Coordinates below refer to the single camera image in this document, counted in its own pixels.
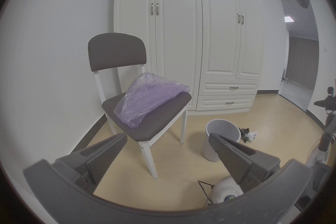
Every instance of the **ceiling light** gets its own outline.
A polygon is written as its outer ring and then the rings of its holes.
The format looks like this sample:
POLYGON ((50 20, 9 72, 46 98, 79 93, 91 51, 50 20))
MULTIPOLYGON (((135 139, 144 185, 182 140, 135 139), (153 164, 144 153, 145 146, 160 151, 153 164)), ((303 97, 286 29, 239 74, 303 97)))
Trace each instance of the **ceiling light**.
POLYGON ((293 21, 294 20, 290 16, 285 17, 285 22, 293 22, 293 21))

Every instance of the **cabinet panel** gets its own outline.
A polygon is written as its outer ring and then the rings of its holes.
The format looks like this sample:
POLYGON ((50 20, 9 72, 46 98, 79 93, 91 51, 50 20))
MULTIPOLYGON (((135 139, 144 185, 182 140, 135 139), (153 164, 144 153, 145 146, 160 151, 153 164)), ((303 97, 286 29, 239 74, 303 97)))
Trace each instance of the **cabinet panel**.
POLYGON ((251 107, 255 95, 202 95, 196 110, 226 110, 251 107))
POLYGON ((241 44, 237 70, 238 79, 259 79, 263 57, 263 1, 239 0, 241 13, 241 44))
MULTIPOLYGON (((146 47, 146 71, 156 74, 155 15, 151 15, 151 3, 154 5, 155 0, 115 0, 114 32, 139 37, 146 47)), ((138 65, 118 67, 122 92, 141 73, 138 65)))
POLYGON ((202 54, 202 0, 156 0, 157 74, 190 87, 196 109, 202 54))
POLYGON ((202 78, 236 78, 240 24, 238 0, 202 0, 202 78))
POLYGON ((199 95, 257 94, 259 80, 201 78, 199 95))

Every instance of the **hallway floor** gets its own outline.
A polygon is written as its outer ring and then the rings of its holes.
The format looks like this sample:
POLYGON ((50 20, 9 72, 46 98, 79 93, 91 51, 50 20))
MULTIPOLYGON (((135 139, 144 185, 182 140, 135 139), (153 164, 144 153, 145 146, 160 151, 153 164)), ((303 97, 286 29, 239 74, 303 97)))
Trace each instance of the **hallway floor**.
POLYGON ((307 110, 313 96, 313 92, 288 79, 281 82, 279 94, 296 104, 303 111, 307 110))
MULTIPOLYGON (((257 138, 246 145, 279 157, 281 166, 292 158, 305 163, 310 148, 321 137, 320 127, 295 105, 277 94, 258 94, 246 113, 189 116, 183 145, 179 143, 180 117, 151 147, 159 175, 156 180, 148 171, 138 143, 128 137, 94 194, 121 205, 149 210, 203 207, 206 198, 197 180, 215 184, 229 175, 220 161, 210 162, 202 155, 205 125, 214 118, 258 131, 257 138)), ((111 135, 105 123, 90 145, 111 135)), ((205 186, 205 190, 209 193, 211 189, 205 186)))

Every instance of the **black wire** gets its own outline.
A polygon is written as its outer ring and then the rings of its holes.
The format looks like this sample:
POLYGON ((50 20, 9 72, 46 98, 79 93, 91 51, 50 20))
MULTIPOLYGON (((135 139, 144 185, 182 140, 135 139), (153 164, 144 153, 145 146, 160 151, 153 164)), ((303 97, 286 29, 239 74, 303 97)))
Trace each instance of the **black wire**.
POLYGON ((309 152, 308 152, 308 155, 307 155, 307 160, 308 160, 308 157, 309 157, 309 154, 310 154, 310 151, 313 149, 313 147, 316 145, 316 143, 318 142, 318 141, 320 141, 321 140, 321 138, 320 139, 318 139, 314 144, 313 144, 313 146, 310 148, 310 150, 309 150, 309 152))
POLYGON ((213 185, 212 185, 212 184, 205 183, 205 182, 202 182, 202 181, 199 181, 199 180, 197 180, 197 182, 198 182, 198 184, 201 186, 201 188, 202 188, 202 190, 203 190, 205 196, 206 196, 207 199, 209 200, 209 202, 210 202, 211 204, 213 204, 214 202, 211 200, 211 198, 210 198, 210 197, 208 196, 208 194, 205 192, 205 190, 204 190, 203 186, 201 185, 201 183, 204 183, 204 184, 207 184, 207 185, 210 185, 210 186, 213 186, 213 185))

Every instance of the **ventilation grille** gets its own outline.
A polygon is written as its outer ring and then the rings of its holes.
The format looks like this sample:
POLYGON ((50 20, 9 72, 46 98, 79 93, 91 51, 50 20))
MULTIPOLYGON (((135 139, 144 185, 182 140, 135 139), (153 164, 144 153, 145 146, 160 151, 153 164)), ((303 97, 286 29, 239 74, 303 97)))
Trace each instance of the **ventilation grille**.
POLYGON ((324 176, 324 174, 326 172, 327 172, 327 170, 324 169, 324 168, 318 169, 318 171, 317 171, 317 173, 314 177, 314 180, 313 180, 313 190, 317 191, 319 189, 322 177, 324 176))

